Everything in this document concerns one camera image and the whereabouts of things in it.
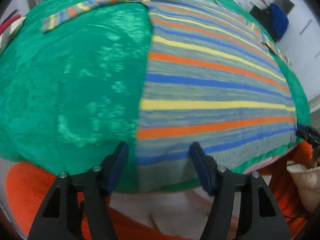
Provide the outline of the cream sleeve forearm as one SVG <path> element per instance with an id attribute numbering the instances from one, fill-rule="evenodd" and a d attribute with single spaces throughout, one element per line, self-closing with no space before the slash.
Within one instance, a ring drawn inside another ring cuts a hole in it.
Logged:
<path id="1" fill-rule="evenodd" d="M 289 161 L 286 166 L 293 179 L 302 205 L 309 213 L 315 213 L 319 204 L 319 166 L 309 168 Z"/>

